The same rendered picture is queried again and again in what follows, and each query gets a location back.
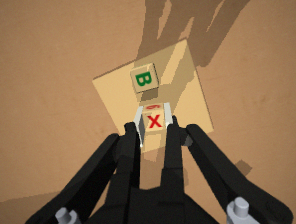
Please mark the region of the tan square mat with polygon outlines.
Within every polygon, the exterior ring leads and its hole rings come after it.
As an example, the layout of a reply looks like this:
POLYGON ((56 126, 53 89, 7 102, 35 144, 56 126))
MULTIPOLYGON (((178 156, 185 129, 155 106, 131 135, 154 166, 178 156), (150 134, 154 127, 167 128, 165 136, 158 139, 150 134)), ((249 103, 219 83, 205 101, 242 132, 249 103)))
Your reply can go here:
MULTIPOLYGON (((121 135, 139 106, 168 102, 180 127, 197 124, 205 133, 213 131, 186 40, 97 78, 93 84, 121 135), (136 93, 129 70, 150 62, 155 65, 159 87, 136 93)), ((164 147, 166 134, 166 130, 145 131, 141 153, 164 147)))

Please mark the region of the cream block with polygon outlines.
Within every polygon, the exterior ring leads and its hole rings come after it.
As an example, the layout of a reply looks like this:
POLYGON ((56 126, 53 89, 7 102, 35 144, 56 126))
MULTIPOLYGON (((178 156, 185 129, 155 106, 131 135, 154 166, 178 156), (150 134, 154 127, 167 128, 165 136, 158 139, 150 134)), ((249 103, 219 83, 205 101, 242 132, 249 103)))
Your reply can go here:
POLYGON ((146 132, 166 130, 164 103, 144 105, 142 117, 146 132))
POLYGON ((136 93, 159 87, 159 80, 153 62, 134 67, 129 70, 129 73, 136 93))

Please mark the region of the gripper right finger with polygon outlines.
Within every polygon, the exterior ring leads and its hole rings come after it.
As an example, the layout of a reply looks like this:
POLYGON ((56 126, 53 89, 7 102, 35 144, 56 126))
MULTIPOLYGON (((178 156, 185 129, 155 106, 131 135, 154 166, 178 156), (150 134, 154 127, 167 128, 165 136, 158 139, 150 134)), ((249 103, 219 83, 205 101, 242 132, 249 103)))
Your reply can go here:
POLYGON ((181 146, 188 146, 227 224, 292 224, 289 207, 249 181, 199 125, 180 127, 169 102, 164 111, 167 134, 155 224, 185 224, 181 146))

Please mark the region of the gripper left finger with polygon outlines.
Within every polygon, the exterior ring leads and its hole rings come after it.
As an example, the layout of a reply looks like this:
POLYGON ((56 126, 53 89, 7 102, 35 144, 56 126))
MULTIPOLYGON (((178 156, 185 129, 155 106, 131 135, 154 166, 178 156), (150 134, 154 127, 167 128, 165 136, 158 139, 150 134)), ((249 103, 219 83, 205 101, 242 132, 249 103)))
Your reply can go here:
POLYGON ((124 135, 110 134, 63 190, 25 224, 83 224, 109 181, 96 224, 128 224, 131 188, 140 188, 143 107, 138 107, 133 122, 124 124, 124 135))

